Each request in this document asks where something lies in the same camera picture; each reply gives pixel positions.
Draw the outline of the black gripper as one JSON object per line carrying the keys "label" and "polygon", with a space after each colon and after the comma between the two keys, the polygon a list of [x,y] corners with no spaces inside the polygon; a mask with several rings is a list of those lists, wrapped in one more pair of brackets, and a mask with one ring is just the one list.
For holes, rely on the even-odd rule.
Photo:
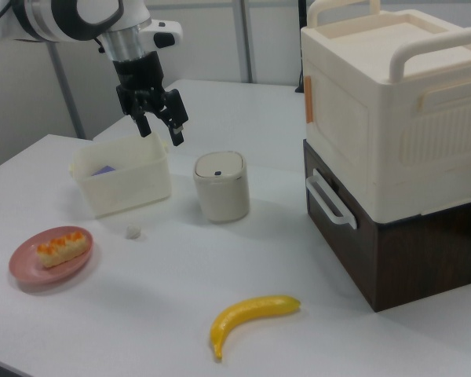
{"label": "black gripper", "polygon": [[133,106],[146,112],[159,113],[166,124],[173,146],[184,142],[183,126],[188,114],[177,89],[165,92],[162,86],[164,74],[157,52],[151,52],[135,60],[114,61],[119,78],[117,95],[125,115],[130,115],[142,137],[152,131],[144,112],[133,112]]}

